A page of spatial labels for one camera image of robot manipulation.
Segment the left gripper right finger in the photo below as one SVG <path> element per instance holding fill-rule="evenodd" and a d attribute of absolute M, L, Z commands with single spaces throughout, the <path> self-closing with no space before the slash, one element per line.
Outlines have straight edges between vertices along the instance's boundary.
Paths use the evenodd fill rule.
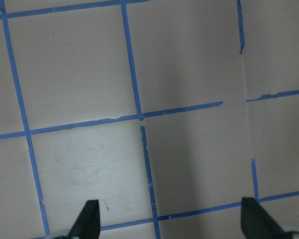
<path fill-rule="evenodd" d="M 280 226 L 255 198 L 243 197 L 241 230 L 247 239 L 299 239 L 299 229 Z"/>

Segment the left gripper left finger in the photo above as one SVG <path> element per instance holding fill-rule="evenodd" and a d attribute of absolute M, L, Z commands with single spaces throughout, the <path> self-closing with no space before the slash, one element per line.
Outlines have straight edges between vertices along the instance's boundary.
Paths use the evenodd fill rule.
<path fill-rule="evenodd" d="M 88 200 L 71 229 L 51 233 L 49 239 L 98 239 L 101 232 L 99 200 Z"/>

